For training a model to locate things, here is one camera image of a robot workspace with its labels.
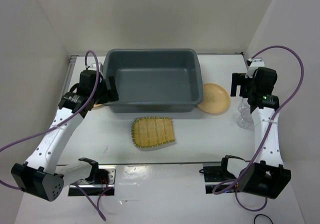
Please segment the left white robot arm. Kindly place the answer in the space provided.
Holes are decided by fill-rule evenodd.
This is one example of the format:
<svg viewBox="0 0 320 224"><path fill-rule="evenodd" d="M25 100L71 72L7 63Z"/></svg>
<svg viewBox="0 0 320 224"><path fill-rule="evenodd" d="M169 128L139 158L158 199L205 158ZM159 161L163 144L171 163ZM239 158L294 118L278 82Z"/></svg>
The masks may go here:
<svg viewBox="0 0 320 224"><path fill-rule="evenodd" d="M30 195L52 202L62 189L78 180L94 184L108 180L108 171L99 168L95 160L82 157L75 164L57 167L60 156L73 132L95 104L118 101L119 95L114 76L104 79L94 70L80 73L79 83L64 94L46 133L23 164L15 163L11 174L18 188Z"/></svg>

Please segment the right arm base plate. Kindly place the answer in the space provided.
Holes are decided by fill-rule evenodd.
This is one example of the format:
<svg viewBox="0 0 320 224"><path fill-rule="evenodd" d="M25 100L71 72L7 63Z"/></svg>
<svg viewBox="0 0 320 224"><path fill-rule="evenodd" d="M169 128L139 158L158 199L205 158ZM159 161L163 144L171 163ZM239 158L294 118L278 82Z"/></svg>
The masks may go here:
<svg viewBox="0 0 320 224"><path fill-rule="evenodd" d="M220 162L204 163L198 172L203 175L206 194L212 194L217 184L236 179Z"/></svg>

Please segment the tan round plate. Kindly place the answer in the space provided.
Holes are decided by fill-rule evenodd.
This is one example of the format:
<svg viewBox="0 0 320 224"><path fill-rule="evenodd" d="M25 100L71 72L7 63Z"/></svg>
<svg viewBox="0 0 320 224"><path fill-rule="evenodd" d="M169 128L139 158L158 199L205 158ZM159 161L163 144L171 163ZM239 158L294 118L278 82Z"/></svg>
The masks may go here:
<svg viewBox="0 0 320 224"><path fill-rule="evenodd" d="M203 99L197 106L204 112L218 115L225 112L230 104L227 91L218 84L203 84Z"/></svg>
<svg viewBox="0 0 320 224"><path fill-rule="evenodd" d="M94 109L98 109L98 108L101 108L101 107L103 107L104 105L103 104L94 104L93 105L93 108Z"/></svg>

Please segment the clear plastic cup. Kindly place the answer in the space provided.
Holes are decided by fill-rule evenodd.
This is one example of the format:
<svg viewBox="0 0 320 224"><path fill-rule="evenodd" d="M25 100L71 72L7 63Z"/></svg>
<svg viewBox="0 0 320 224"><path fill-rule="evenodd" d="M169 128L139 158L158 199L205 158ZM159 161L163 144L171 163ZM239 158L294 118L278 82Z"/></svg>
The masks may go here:
<svg viewBox="0 0 320 224"><path fill-rule="evenodd" d="M240 116L237 119L238 126L242 129L253 131L255 126L251 115L248 98L242 98L238 105L238 111L240 113Z"/></svg>

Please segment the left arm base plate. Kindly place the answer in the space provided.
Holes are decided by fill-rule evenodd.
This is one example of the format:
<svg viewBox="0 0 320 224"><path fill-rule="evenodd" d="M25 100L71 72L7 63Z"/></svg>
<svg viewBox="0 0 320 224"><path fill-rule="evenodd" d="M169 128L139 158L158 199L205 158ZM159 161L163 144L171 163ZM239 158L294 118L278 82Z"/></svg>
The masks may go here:
<svg viewBox="0 0 320 224"><path fill-rule="evenodd" d="M116 165L99 165L98 177L94 181L88 182L85 179L80 179L76 184L89 196L98 197L115 195L116 182Z"/></svg>

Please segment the woven bamboo tray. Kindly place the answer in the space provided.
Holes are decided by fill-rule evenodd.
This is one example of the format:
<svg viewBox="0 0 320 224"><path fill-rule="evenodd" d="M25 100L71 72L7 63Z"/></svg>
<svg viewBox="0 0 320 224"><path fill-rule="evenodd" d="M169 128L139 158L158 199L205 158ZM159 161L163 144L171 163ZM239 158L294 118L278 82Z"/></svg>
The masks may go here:
<svg viewBox="0 0 320 224"><path fill-rule="evenodd" d="M170 117L139 117L132 122L130 134L133 145L139 149L158 148L176 141Z"/></svg>

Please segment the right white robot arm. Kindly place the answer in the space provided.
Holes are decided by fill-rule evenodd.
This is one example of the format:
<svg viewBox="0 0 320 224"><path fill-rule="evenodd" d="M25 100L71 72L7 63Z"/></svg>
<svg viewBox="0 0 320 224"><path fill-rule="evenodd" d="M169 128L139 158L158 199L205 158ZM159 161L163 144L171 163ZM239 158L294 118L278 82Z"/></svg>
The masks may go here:
<svg viewBox="0 0 320 224"><path fill-rule="evenodd" d="M214 190L215 195L237 186L240 192L276 199L291 180L291 171L284 168L279 148L280 104L272 94L277 78L277 72L267 67L257 68L252 75L232 74L230 95L239 94L250 105L255 154L238 178L223 190Z"/></svg>

